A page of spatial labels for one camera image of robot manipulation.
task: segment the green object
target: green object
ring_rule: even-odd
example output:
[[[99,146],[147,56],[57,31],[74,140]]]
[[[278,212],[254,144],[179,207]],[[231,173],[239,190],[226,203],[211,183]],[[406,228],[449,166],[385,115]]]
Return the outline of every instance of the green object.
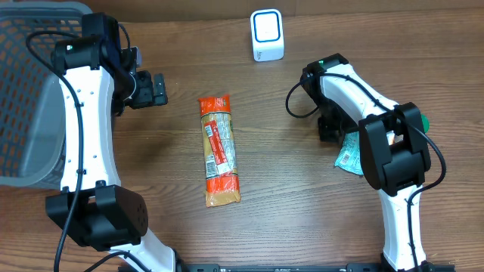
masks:
[[[421,114],[421,115],[422,115],[423,131],[427,133],[427,131],[429,131],[429,128],[430,128],[430,122],[429,122],[429,119],[424,114]]]

